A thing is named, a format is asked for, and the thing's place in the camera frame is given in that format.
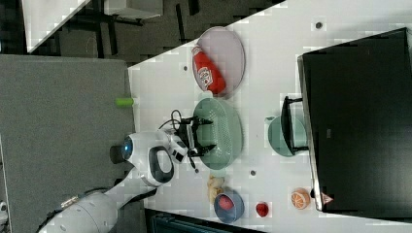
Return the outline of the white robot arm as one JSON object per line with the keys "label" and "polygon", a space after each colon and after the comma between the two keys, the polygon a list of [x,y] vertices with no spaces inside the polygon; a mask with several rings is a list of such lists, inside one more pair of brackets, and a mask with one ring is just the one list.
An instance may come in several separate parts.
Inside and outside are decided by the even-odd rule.
{"label": "white robot arm", "polygon": [[144,199],[174,176],[174,166],[203,156],[215,146],[202,146],[196,131],[213,122],[199,116],[183,118],[177,129],[133,133],[118,147],[121,161],[132,165],[126,177],[102,192],[91,190],[65,202],[39,225],[36,233],[109,233],[119,210],[133,199]]}

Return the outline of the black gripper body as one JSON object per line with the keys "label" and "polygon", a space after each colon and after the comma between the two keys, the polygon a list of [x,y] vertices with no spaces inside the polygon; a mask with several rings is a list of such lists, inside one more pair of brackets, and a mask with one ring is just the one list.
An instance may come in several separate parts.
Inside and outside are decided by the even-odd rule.
{"label": "black gripper body", "polygon": [[178,136],[183,143],[188,147],[188,157],[196,155],[196,130],[198,128],[198,117],[193,116],[189,118],[182,118],[178,128]]}

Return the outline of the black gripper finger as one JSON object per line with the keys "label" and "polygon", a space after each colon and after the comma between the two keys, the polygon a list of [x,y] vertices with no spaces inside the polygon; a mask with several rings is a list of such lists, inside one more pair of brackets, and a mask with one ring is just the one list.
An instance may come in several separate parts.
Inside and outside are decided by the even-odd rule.
{"label": "black gripper finger", "polygon": [[204,124],[212,124],[213,123],[212,120],[205,119],[205,118],[198,117],[198,116],[194,116],[192,118],[192,121],[193,121],[194,125],[204,125]]}
{"label": "black gripper finger", "polygon": [[204,156],[206,153],[208,153],[214,147],[215,147],[215,145],[209,145],[209,146],[205,146],[205,147],[200,146],[198,148],[194,148],[189,152],[189,157]]}

